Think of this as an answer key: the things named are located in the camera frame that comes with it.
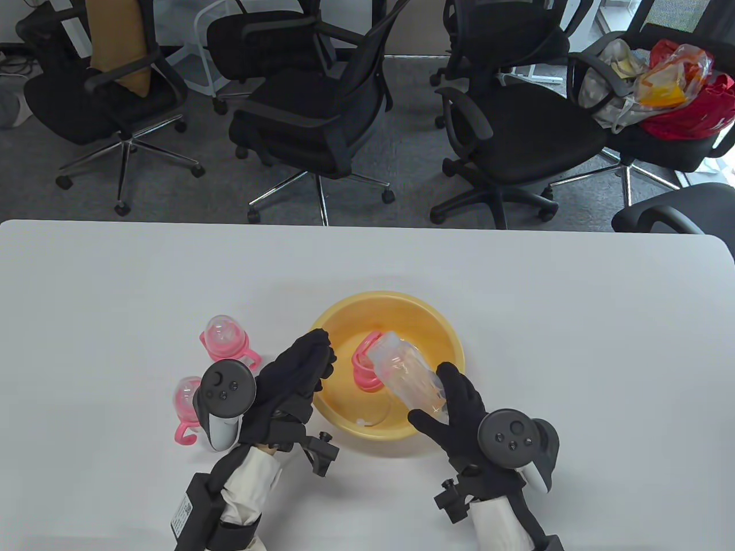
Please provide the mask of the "person's left hand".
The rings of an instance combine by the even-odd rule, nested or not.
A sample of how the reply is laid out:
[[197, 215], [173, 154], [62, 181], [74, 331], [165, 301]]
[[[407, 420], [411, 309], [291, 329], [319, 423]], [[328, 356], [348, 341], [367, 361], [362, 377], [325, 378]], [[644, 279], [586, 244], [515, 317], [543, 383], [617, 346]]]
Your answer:
[[302, 397], [312, 406], [314, 394], [333, 374], [337, 359], [328, 332], [317, 328], [263, 367], [255, 378], [254, 402], [242, 416], [239, 443], [265, 444], [273, 415], [292, 397]]

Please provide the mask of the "person's right hand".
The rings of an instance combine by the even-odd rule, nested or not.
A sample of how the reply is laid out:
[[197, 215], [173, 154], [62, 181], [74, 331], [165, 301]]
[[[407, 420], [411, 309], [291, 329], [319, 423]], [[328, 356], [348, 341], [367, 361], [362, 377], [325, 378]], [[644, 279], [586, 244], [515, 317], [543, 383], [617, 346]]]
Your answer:
[[489, 461], [478, 443], [479, 425], [488, 414], [480, 393], [451, 362], [438, 365], [436, 374], [446, 395], [448, 422], [444, 424], [420, 409], [413, 409], [408, 413], [409, 423], [437, 443], [451, 464], [461, 464], [463, 469], [472, 465], [476, 472], [488, 471]]

